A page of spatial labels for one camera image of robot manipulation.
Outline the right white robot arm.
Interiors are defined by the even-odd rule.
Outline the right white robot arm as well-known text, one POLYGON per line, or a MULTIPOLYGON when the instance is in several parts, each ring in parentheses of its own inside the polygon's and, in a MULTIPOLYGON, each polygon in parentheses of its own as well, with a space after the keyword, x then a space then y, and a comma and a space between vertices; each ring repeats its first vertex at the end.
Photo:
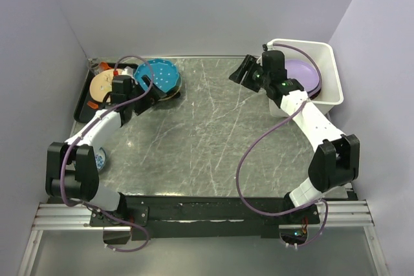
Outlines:
POLYGON ((283 211, 274 216, 283 215, 288 222, 298 223, 306 214, 305 208, 332 189, 358 178, 359 139, 335 127, 313 104, 304 86, 287 76, 282 51, 264 51, 260 58, 246 55, 229 78, 254 92, 264 89, 267 97, 287 114, 282 124, 294 121, 314 151, 308 177, 287 194, 283 211))

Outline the blue polka dot plate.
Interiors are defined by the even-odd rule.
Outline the blue polka dot plate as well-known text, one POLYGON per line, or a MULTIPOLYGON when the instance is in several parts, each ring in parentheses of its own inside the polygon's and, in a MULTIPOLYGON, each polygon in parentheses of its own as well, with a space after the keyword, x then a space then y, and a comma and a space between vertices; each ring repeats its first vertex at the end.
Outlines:
MULTIPOLYGON (((175 82, 175 80, 180 76, 179 70, 171 61, 166 59, 150 59, 147 61, 152 68, 153 72, 153 83, 161 90, 164 81, 166 82, 175 82)), ((151 71, 147 63, 140 64, 133 77, 135 81, 141 86, 142 77, 146 75, 151 78, 151 71)))

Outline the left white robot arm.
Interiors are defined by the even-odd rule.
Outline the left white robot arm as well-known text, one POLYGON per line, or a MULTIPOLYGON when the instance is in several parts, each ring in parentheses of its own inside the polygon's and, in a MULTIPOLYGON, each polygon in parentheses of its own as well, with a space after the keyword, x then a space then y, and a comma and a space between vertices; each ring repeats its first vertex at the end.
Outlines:
POLYGON ((159 100, 154 75, 145 76, 144 83, 147 89, 131 76, 115 76, 109 93, 113 105, 97 111, 78 134, 49 145, 45 179, 49 196, 60 197, 70 207, 89 203, 105 211, 106 219, 116 226, 127 220, 125 195, 100 183, 95 152, 133 113, 144 112, 159 100))

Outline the lilac plastic bear plate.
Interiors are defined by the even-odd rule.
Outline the lilac plastic bear plate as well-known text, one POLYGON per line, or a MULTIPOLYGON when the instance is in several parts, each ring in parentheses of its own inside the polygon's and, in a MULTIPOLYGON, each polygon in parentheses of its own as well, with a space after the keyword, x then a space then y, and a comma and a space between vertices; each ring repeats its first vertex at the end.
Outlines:
POLYGON ((297 80, 309 94, 318 90, 320 77, 313 65, 298 59, 288 59, 285 68, 287 78, 297 80))

